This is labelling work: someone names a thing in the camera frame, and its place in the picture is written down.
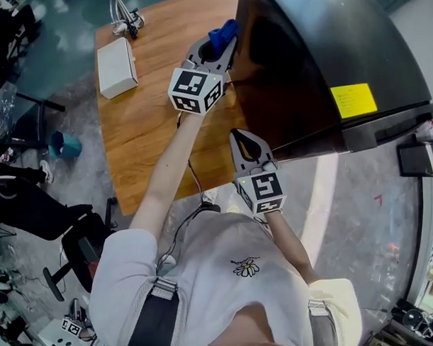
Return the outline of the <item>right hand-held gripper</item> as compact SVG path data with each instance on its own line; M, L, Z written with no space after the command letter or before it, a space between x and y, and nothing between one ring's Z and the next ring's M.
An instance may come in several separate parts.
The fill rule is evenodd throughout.
M257 135L232 128L230 150L236 171L245 167L255 167L249 172L235 174L235 187L253 215L264 215L280 211L287 195L281 182L282 172L273 159L268 143Z

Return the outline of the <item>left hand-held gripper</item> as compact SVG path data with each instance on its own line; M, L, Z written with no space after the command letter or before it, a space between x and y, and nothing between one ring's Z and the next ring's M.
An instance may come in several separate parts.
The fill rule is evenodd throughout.
M233 64L238 37L203 37L175 68L168 95L177 111L205 116L224 96L227 71Z

